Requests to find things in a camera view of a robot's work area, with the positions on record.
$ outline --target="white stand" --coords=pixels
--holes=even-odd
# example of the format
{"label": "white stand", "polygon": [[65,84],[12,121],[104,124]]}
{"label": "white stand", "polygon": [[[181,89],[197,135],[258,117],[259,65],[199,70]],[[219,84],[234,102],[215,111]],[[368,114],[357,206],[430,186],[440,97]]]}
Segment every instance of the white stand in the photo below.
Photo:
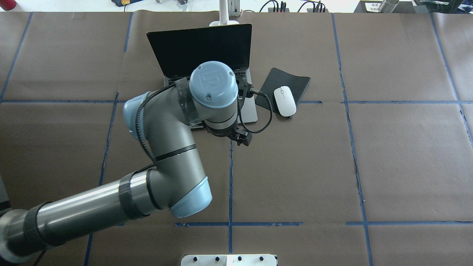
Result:
{"label": "white stand", "polygon": [[228,0],[220,0],[219,3],[220,21],[214,21],[209,26],[223,26],[239,24],[238,21],[228,18]]}

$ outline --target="laptop keyboard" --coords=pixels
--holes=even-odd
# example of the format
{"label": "laptop keyboard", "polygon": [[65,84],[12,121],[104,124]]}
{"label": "laptop keyboard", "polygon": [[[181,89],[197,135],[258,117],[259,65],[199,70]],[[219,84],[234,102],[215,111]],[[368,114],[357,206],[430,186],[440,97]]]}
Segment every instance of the laptop keyboard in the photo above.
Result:
{"label": "laptop keyboard", "polygon": [[[247,77],[246,77],[246,72],[245,71],[238,71],[238,72],[234,72],[236,76],[239,76],[244,82],[248,82],[247,81]],[[172,85],[176,82],[176,80],[180,80],[182,78],[173,78],[173,79],[169,79],[169,85]]]}

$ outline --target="white label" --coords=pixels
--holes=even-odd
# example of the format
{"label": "white label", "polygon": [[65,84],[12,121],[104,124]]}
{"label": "white label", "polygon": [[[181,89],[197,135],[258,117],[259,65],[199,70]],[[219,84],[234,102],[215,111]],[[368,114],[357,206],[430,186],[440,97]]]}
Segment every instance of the white label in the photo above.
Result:
{"label": "white label", "polygon": [[366,11],[379,13],[379,3],[365,3]]}

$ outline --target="robotic arm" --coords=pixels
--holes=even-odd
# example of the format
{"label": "robotic arm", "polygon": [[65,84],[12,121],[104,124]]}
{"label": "robotic arm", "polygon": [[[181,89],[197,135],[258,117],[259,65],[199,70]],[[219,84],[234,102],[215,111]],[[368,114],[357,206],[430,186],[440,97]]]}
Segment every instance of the robotic arm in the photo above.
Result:
{"label": "robotic arm", "polygon": [[165,208],[177,218],[206,208],[212,195],[190,126],[203,123],[211,134],[248,146],[251,133],[238,129],[237,116],[238,106],[249,95],[246,87],[251,85],[240,87],[227,65],[211,61],[197,67],[189,82],[178,80],[173,89],[127,101],[127,126],[145,150],[143,141],[148,140],[153,165],[29,211],[4,214],[0,217],[1,259],[23,263],[40,250]]}

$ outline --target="white base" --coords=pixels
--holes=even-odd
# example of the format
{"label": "white base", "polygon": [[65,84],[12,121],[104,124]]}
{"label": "white base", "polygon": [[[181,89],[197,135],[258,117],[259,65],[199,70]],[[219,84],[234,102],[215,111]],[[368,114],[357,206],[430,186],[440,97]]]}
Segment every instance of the white base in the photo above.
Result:
{"label": "white base", "polygon": [[[229,20],[229,21],[227,21],[226,25],[235,25],[235,24],[240,24],[240,23],[236,20]],[[225,25],[225,24],[220,24],[220,21],[214,21],[214,22],[210,23],[209,26],[212,27],[212,26],[223,26],[223,25]]]}
{"label": "white base", "polygon": [[181,266],[277,266],[278,260],[271,254],[187,255]]}

